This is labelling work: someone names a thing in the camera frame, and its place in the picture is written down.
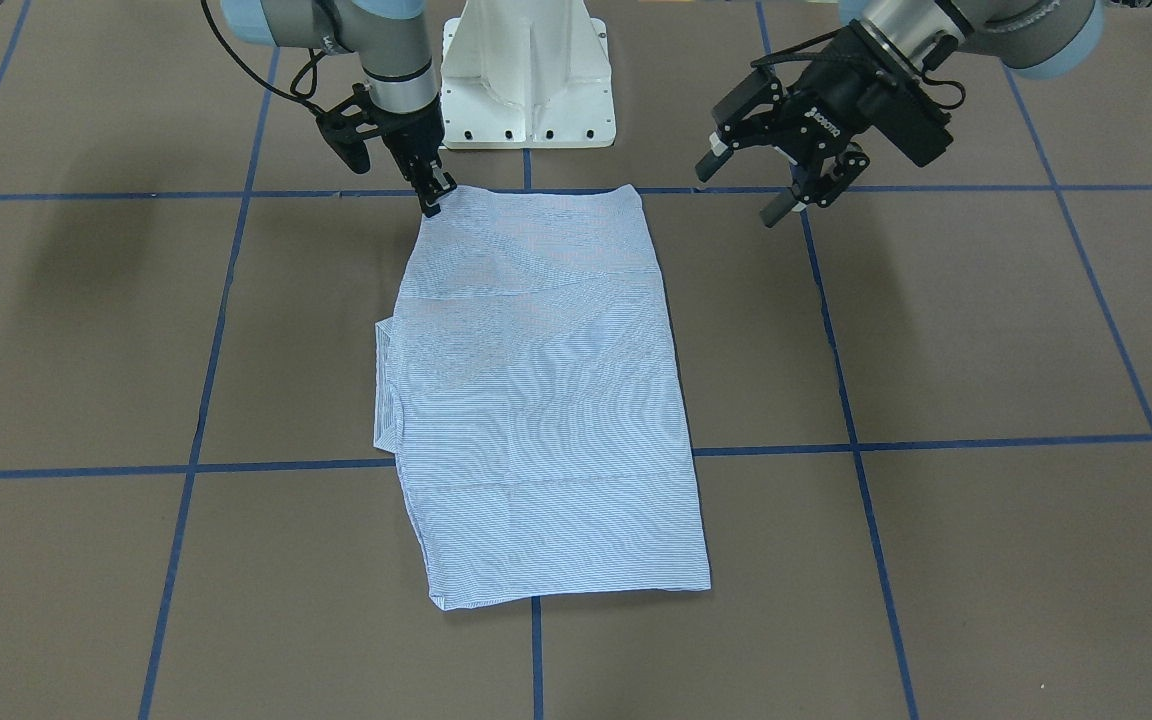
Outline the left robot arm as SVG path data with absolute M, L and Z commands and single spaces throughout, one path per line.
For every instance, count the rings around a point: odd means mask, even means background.
M 790 164 L 787 185 L 761 209 L 767 227 L 835 205 L 869 168 L 864 132 L 915 167 L 941 158 L 952 111 L 967 100 L 963 83 L 937 77 L 952 56 L 991 56 L 1051 79 L 1082 65 L 1105 29 L 1101 1 L 842 1 L 838 15 L 838 28 L 751 61 L 710 113 L 700 182 L 742 150 L 770 147 Z M 956 103 L 933 99 L 932 88 L 954 88 Z

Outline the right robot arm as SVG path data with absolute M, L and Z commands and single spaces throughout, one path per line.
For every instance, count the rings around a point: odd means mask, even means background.
M 215 15 L 200 1 L 212 36 L 238 69 L 270 94 L 301 106 L 346 167 L 371 170 L 369 142 L 379 138 L 411 185 L 420 213 L 433 218 L 457 183 L 445 170 L 442 86 L 435 77 L 424 1 L 223 1 Z M 221 32 L 238 41 L 305 50 L 306 63 L 288 88 L 276 88 L 238 56 Z M 347 99 L 325 108 L 314 101 L 317 68 L 329 56 L 353 55 L 364 79 Z

